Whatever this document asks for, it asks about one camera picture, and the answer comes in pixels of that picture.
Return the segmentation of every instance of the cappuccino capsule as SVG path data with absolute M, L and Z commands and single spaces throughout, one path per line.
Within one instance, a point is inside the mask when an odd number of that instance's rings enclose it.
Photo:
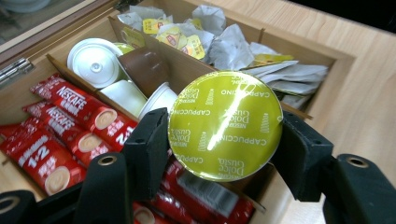
M 168 137 L 180 163 L 212 181 L 235 181 L 260 170 L 274 155 L 283 114 L 273 91 L 233 71 L 194 80 L 170 112 Z

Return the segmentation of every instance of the wooden table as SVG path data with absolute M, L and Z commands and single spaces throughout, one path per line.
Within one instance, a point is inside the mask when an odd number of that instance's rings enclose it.
M 396 35 L 279 0 L 205 0 L 354 58 L 336 87 L 339 94 L 314 104 L 307 123 L 334 143 L 333 155 L 352 153 L 378 165 L 396 186 Z M 277 177 L 265 200 L 280 200 L 265 223 L 324 223 L 321 203 L 295 202 Z

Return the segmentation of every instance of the dolce gusto capsule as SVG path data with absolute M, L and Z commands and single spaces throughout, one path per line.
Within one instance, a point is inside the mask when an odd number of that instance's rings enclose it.
M 212 181 L 252 175 L 274 155 L 282 132 L 275 94 L 250 75 L 222 71 L 194 80 L 170 112 L 171 148 L 193 174 Z

